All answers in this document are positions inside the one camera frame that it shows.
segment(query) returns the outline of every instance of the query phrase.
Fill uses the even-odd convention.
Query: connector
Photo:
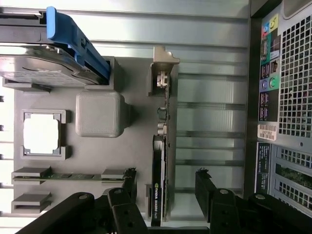
[[[264,119],[264,108],[260,108],[260,119]]]
[[[264,119],[267,119],[269,116],[269,110],[267,107],[264,107]]]
[[[264,93],[261,93],[260,94],[260,105],[264,105],[265,104],[265,94]]]
[[[265,93],[264,96],[265,96],[264,104],[268,104],[269,103],[269,94]]]
[[[271,62],[271,73],[275,73],[278,70],[278,62],[277,60]]]

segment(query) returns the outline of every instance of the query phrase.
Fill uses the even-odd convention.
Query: usb port
[[[269,95],[265,94],[265,104],[268,104],[268,102],[269,102]]]
[[[265,101],[264,93],[261,93],[260,94],[260,105],[264,105],[264,101]]]
[[[269,115],[269,110],[267,107],[264,108],[264,118],[266,119]]]
[[[264,118],[264,109],[263,107],[260,108],[260,119]]]
[[[268,77],[270,75],[270,64],[265,66],[265,76]]]

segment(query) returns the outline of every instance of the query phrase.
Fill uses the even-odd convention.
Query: sticker
[[[257,142],[255,193],[269,193],[271,144]]]
[[[262,26],[262,37],[265,37],[267,34],[269,34],[269,27],[270,27],[270,23],[267,22],[266,24],[264,24]]]
[[[273,16],[269,22],[269,33],[273,32],[278,27],[278,14]]]
[[[277,129],[273,125],[258,124],[258,138],[276,141]]]
[[[75,86],[83,87],[84,83],[71,78],[70,76],[59,71],[36,72],[36,71],[14,71],[14,72],[0,72],[0,76],[5,79],[13,80],[21,83],[35,83],[40,85],[61,87],[61,86]]]

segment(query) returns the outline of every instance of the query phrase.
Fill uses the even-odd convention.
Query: hard drive
[[[105,84],[67,51],[48,44],[0,44],[0,76],[21,83],[52,87]]]

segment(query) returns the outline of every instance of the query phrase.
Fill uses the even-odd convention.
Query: metal bracket
[[[167,52],[164,46],[154,47],[154,59],[148,74],[148,96],[162,96],[163,91],[168,86],[168,78],[174,65],[179,64],[180,59]]]
[[[152,80],[157,80],[157,87],[167,86],[168,75],[180,59],[174,58],[171,52],[167,52],[164,46],[154,47],[154,62],[151,64]]]

